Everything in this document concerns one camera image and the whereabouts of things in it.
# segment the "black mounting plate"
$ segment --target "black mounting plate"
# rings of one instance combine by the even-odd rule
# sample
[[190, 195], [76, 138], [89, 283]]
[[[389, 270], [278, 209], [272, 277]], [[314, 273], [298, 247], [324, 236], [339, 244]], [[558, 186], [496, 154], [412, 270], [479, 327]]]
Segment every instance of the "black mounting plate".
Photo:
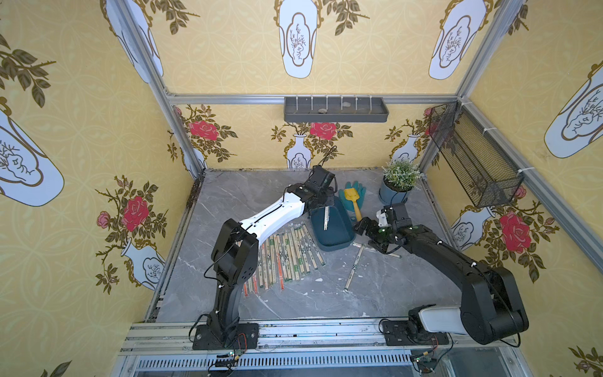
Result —
[[[259, 336], [259, 325], [257, 323], [240, 323], [236, 327], [237, 334], [245, 334], [247, 338], [247, 349], [255, 349], [257, 348], [257, 338]], [[241, 336], [239, 338], [241, 342], [241, 348], [245, 347], [244, 338]], [[235, 344], [228, 349], [233, 349], [239, 346], [235, 339]], [[225, 349], [220, 344], [219, 340], [213, 336], [212, 332], [209, 330], [208, 325], [199, 325], [197, 326], [197, 332], [195, 333], [195, 340], [192, 343], [193, 350], [215, 350], [215, 349]]]
[[406, 334], [406, 324], [408, 321], [383, 321], [381, 328], [385, 337], [385, 344], [388, 346], [432, 346], [433, 338], [437, 338], [439, 345], [450, 343], [445, 332], [433, 332], [432, 337], [427, 340], [411, 340]]

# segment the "wall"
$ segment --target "wall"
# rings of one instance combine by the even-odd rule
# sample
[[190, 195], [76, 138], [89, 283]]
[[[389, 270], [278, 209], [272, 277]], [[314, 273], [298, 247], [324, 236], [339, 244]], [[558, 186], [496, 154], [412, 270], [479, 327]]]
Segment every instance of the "wall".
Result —
[[603, 275], [550, 213], [524, 186], [509, 205], [491, 208], [493, 216], [477, 213], [442, 157], [427, 177], [459, 243], [473, 234], [464, 253], [513, 273], [529, 320], [521, 351], [532, 374], [568, 377], [586, 369], [600, 376]]
[[396, 151], [411, 147], [406, 145], [410, 134], [416, 134], [412, 139], [415, 151], [411, 148], [410, 153], [418, 163], [429, 140], [425, 135], [427, 106], [389, 105], [386, 123], [349, 124], [286, 124], [282, 105], [184, 105], [178, 109], [193, 147], [209, 168], [286, 169], [286, 155], [295, 145], [296, 133], [305, 135], [299, 144], [307, 146], [303, 153], [309, 167], [333, 147], [336, 150], [325, 163], [329, 168], [384, 166]]
[[[145, 3], [168, 90], [203, 94], [454, 93], [496, 11], [493, 0]], [[279, 35], [299, 11], [305, 59], [292, 61]]]
[[98, 3], [4, 1], [0, 34], [0, 375], [107, 376], [192, 180]]
[[504, 38], [471, 100], [603, 236], [603, 3], [526, 5], [529, 31]]

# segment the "potted plant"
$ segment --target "potted plant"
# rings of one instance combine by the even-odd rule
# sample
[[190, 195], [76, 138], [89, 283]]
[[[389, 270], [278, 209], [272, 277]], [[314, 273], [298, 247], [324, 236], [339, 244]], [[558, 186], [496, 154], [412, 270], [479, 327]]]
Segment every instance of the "potted plant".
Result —
[[392, 161], [384, 168], [383, 181], [379, 189], [379, 199], [384, 205], [402, 203], [421, 176], [418, 165], [403, 159]]

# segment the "gray plant pot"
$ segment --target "gray plant pot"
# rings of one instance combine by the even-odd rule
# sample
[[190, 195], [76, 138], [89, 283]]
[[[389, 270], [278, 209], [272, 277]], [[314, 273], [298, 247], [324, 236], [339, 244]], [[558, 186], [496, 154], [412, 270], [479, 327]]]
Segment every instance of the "gray plant pot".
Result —
[[406, 201], [409, 191], [395, 191], [389, 188], [385, 184], [385, 178], [381, 181], [381, 188], [379, 189], [379, 199], [384, 206], [391, 204], [402, 203]]

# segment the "green plant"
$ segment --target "green plant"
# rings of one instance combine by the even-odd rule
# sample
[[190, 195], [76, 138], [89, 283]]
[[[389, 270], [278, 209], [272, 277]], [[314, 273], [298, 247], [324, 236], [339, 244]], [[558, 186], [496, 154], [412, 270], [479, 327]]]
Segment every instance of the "green plant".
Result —
[[390, 162], [383, 171], [388, 186], [398, 192], [410, 191], [422, 174], [409, 160]]

